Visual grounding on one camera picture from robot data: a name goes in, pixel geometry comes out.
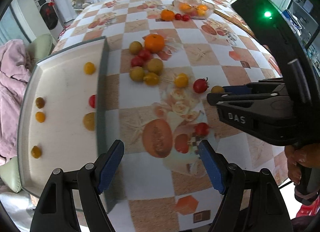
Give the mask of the person right hand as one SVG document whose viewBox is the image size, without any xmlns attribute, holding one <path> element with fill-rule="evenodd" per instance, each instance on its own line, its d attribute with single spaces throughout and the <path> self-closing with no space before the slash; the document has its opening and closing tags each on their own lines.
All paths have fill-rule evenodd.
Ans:
<svg viewBox="0 0 320 232">
<path fill-rule="evenodd" d="M 294 184 L 300 184 L 302 177 L 301 166 L 316 169 L 320 167 L 319 144 L 310 144 L 301 149 L 295 149 L 294 146 L 286 146 L 285 156 L 287 158 L 288 177 Z"/>
</svg>

